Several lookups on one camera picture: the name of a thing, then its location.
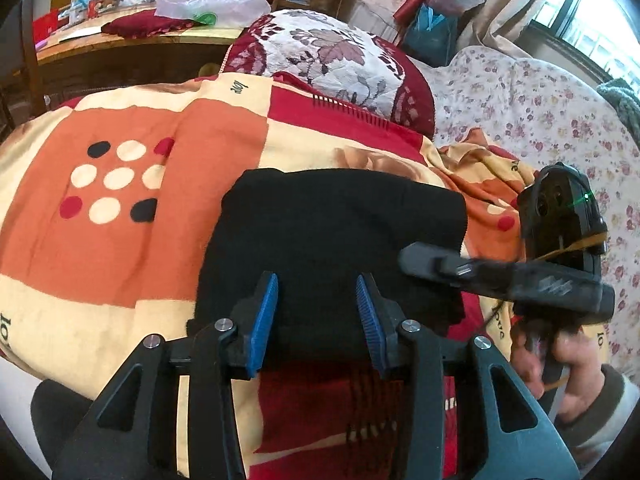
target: window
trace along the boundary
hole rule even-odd
[[[640,96],[640,43],[615,0],[546,0],[534,20]]]

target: cream dot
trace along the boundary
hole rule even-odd
[[[135,172],[131,168],[116,168],[107,173],[102,182],[107,189],[122,189],[134,176]]]
[[[137,140],[125,140],[116,149],[116,153],[120,160],[129,162],[130,160],[136,160],[146,153],[146,147]]]
[[[497,206],[497,205],[493,205],[493,204],[489,204],[486,207],[486,210],[490,215],[501,215],[505,211],[505,209],[503,207],[500,207],[500,206]]]
[[[95,180],[98,170],[91,164],[78,166],[71,172],[71,183],[76,187],[88,186]]]
[[[120,202],[112,197],[96,200],[89,208],[89,219],[94,224],[107,224],[120,213]]]
[[[142,174],[142,183],[149,189],[160,189],[162,178],[164,177],[164,166],[154,164],[147,168]]]

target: polka dot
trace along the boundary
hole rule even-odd
[[[120,160],[129,162],[130,160],[137,160],[143,156],[146,153],[146,147],[137,140],[125,140],[117,147],[116,153]]]
[[[508,231],[514,225],[516,225],[516,221],[513,216],[502,215],[500,218],[498,218],[498,229],[500,229],[500,231]]]
[[[89,208],[89,220],[94,224],[107,224],[120,213],[120,202],[112,197],[96,200]]]
[[[142,174],[142,183],[149,189],[160,189],[164,177],[164,166],[154,164]]]
[[[82,209],[82,199],[79,196],[68,196],[60,204],[60,216],[69,219],[76,216]]]
[[[160,142],[156,144],[156,147],[154,148],[154,153],[156,155],[169,156],[169,153],[171,153],[171,150],[174,147],[174,142],[175,142],[175,139],[171,137],[165,137],[164,139],[162,139]]]
[[[91,164],[78,166],[71,172],[71,183],[76,187],[88,186],[95,180],[98,170]]]
[[[147,198],[136,202],[131,208],[131,219],[134,222],[151,222],[156,217],[156,207],[158,200],[155,198]]]
[[[107,189],[122,189],[133,180],[135,174],[131,168],[116,168],[107,173],[102,182]]]
[[[111,149],[111,143],[106,140],[100,142],[94,142],[86,150],[86,154],[91,158],[99,158],[107,153]]]
[[[494,205],[494,204],[489,204],[486,207],[486,211],[490,214],[490,215],[501,215],[502,213],[504,213],[504,208]]]

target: sleeve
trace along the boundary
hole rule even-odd
[[[614,368],[604,365],[602,371],[604,387],[591,407],[571,424],[556,423],[582,478],[607,452],[640,398],[638,387]]]

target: human hand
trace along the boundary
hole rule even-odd
[[[542,382],[543,364],[525,348],[527,335],[519,324],[512,327],[511,340],[511,366],[533,396],[539,399],[545,393]],[[564,398],[558,410],[558,418],[567,424],[589,409],[604,386],[598,345],[583,332],[575,335],[561,332],[554,342],[552,352],[559,363],[571,367]]]

